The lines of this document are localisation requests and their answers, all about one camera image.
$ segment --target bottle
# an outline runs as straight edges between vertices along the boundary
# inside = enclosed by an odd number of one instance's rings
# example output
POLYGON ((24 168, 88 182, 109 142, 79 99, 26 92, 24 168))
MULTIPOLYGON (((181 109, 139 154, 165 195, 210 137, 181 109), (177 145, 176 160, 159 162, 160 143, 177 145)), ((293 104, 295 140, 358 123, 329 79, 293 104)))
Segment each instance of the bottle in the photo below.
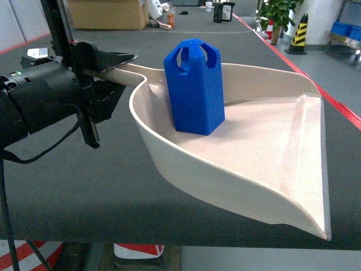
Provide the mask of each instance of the bottle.
POLYGON ((174 13, 168 12, 168 24, 173 28, 174 27, 174 13))

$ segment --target blue bin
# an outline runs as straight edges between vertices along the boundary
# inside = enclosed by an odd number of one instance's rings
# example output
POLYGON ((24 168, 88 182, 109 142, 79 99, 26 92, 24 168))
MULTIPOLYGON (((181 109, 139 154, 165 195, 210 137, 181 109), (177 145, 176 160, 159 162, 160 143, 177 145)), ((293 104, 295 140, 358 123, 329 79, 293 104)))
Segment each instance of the blue bin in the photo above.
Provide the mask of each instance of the blue bin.
POLYGON ((353 25, 351 27, 349 38, 352 38, 353 40, 361 41, 361 27, 357 27, 356 25, 353 25))
POLYGON ((334 22, 331 29, 332 33, 348 37, 351 32, 352 25, 334 22))

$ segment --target table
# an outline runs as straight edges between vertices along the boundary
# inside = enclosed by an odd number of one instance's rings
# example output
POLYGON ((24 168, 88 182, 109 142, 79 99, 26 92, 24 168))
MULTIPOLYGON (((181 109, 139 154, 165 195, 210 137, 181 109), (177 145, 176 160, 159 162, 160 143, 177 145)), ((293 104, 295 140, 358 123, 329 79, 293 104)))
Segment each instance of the table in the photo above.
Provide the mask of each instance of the table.
MULTIPOLYGON (((171 31, 75 31, 101 50, 139 54, 134 63, 162 68, 181 40, 197 37, 225 63, 291 71, 235 18, 215 24, 213 14, 184 7, 171 31)), ((49 46, 50 37, 0 56, 0 71, 20 68, 25 48, 49 46)), ((227 212, 176 189, 157 172, 133 121, 127 88, 109 121, 98 125, 101 147, 85 145, 78 131, 29 165, 5 163, 15 239, 66 242, 157 243, 180 246, 361 249, 361 132, 325 101, 327 164, 333 238, 324 241, 288 225, 268 225, 227 212)), ((38 154, 71 128, 67 118, 8 149, 38 154)), ((0 222, 1 238, 5 237, 0 222)))

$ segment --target white dustpan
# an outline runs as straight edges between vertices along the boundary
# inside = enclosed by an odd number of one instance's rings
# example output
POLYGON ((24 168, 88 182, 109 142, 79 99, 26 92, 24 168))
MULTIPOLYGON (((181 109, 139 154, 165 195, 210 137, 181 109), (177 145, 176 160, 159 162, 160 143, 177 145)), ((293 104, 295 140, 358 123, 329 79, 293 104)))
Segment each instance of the white dustpan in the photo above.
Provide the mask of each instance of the white dustpan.
POLYGON ((174 186, 242 216, 331 239, 323 101, 315 85, 246 65, 222 64, 222 74, 226 121, 209 136, 175 131, 164 70, 126 64, 102 77, 135 87, 131 114, 174 186))

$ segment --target traffic cone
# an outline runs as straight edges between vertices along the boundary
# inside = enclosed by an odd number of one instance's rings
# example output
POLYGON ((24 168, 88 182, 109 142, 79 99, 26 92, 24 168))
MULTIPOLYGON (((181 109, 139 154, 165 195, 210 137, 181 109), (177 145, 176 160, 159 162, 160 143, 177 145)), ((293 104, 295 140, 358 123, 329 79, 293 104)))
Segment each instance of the traffic cone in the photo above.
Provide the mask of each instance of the traffic cone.
POLYGON ((153 244, 114 244, 114 254, 122 259, 153 259, 162 255, 164 246, 153 244))
POLYGON ((307 53, 305 52, 305 45, 306 45, 306 32, 307 32, 308 21, 309 21, 309 15, 306 13, 304 14, 304 16, 300 21, 300 24, 291 42, 291 45, 289 46, 288 49, 285 50, 287 54, 307 55, 307 53))
POLYGON ((268 35, 268 39, 272 39, 272 32, 273 32, 273 20, 270 20, 270 22, 268 23, 267 29, 266 29, 266 33, 268 35))

